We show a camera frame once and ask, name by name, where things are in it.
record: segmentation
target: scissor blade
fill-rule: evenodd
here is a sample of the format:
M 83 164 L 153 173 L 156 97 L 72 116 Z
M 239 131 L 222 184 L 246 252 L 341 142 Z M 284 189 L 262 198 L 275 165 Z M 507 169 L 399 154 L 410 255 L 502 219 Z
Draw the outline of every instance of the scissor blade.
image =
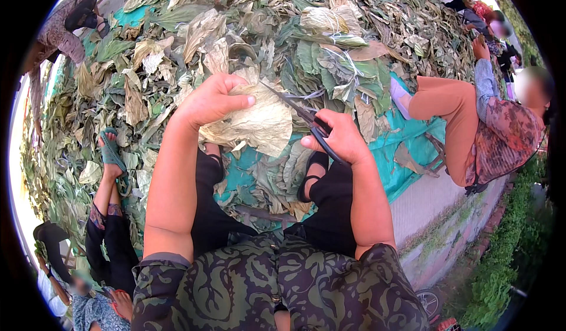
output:
M 260 84 L 262 84 L 263 86 L 265 86 L 266 88 L 270 89 L 272 93 L 277 94 L 277 96 L 279 96 L 279 99 L 283 100 L 286 104 L 288 104 L 289 106 L 291 106 L 292 108 L 295 109 L 295 111 L 297 112 L 297 115 L 301 116 L 303 119 L 305 120 L 309 120 L 310 116 L 309 113 L 307 113 L 307 111 L 305 111 L 304 108 L 302 108 L 301 106 L 295 104 L 293 101 L 291 101 L 287 96 L 285 96 L 285 94 L 283 94 L 280 91 L 275 90 L 274 88 L 270 87 L 269 85 L 265 84 L 264 82 L 262 82 L 261 80 L 258 80 L 258 82 Z

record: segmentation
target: tire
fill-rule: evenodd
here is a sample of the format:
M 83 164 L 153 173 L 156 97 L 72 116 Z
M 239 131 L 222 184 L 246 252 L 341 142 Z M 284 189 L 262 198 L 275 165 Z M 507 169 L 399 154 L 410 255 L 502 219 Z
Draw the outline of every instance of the tire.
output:
M 417 298 L 419 298 L 429 321 L 440 314 L 442 311 L 442 304 L 444 304 L 444 299 L 440 296 L 438 291 L 434 289 L 421 289 L 416 292 L 416 295 Z

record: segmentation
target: green sandal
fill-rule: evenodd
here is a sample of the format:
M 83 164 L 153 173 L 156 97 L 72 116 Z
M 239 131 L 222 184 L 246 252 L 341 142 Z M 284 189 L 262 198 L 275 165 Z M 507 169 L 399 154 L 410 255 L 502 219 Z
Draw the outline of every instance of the green sandal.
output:
M 122 170 L 122 175 L 120 177 L 127 175 L 127 169 L 124 162 L 120 159 L 118 155 L 118 144 L 116 141 L 110 141 L 106 136 L 107 133 L 112 133 L 118 135 L 116 129 L 112 127 L 106 127 L 102 132 L 100 132 L 100 137 L 103 139 L 104 146 L 102 147 L 103 152 L 103 163 L 104 164 L 116 164 Z

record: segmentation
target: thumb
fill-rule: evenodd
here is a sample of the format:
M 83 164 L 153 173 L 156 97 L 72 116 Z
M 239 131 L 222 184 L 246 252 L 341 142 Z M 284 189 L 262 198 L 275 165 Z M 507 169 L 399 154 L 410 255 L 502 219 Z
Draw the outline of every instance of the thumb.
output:
M 305 148 L 309 148 L 315 151 L 321 151 L 323 153 L 326 153 L 326 151 L 324 151 L 324 149 L 322 149 L 321 145 L 318 143 L 318 141 L 316 141 L 314 136 L 306 136 L 301 138 L 301 145 L 304 146 Z
M 226 107 L 228 112 L 249 108 L 255 104 L 255 97 L 250 95 L 226 96 Z

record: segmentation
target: green patterned shirt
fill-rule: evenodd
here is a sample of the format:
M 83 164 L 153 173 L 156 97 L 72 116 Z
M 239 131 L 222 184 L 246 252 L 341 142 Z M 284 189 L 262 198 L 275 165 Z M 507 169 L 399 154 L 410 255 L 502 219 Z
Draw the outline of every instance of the green patterned shirt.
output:
M 285 307 L 292 330 L 426 330 L 428 320 L 396 251 L 360 260 L 272 232 L 190 264 L 156 253 L 134 268 L 132 330 L 272 330 Z

